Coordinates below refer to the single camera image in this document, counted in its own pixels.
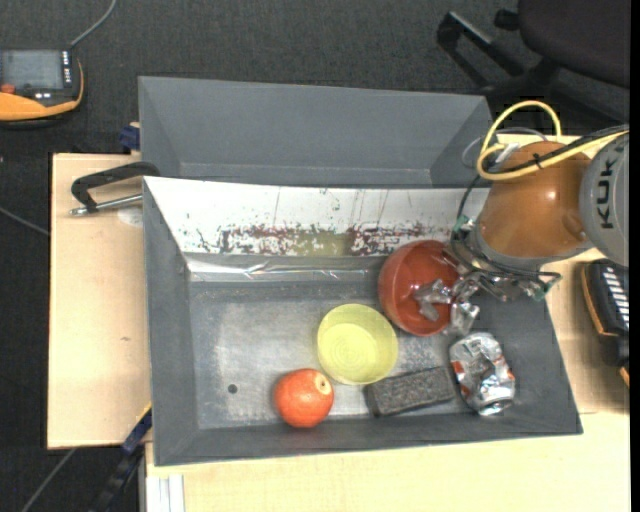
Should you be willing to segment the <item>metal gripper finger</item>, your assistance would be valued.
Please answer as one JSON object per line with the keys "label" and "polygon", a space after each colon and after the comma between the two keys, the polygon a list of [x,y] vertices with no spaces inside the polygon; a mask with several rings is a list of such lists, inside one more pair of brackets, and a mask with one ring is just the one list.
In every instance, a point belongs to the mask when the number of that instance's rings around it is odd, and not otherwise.
{"label": "metal gripper finger", "polygon": [[440,318],[437,305],[450,305],[452,302],[451,289],[440,278],[419,286],[413,293],[418,304],[419,313],[431,322]]}
{"label": "metal gripper finger", "polygon": [[453,331],[460,335],[467,335],[480,308],[471,299],[478,291],[477,283],[463,283],[454,287],[454,297],[450,308],[450,324]]}

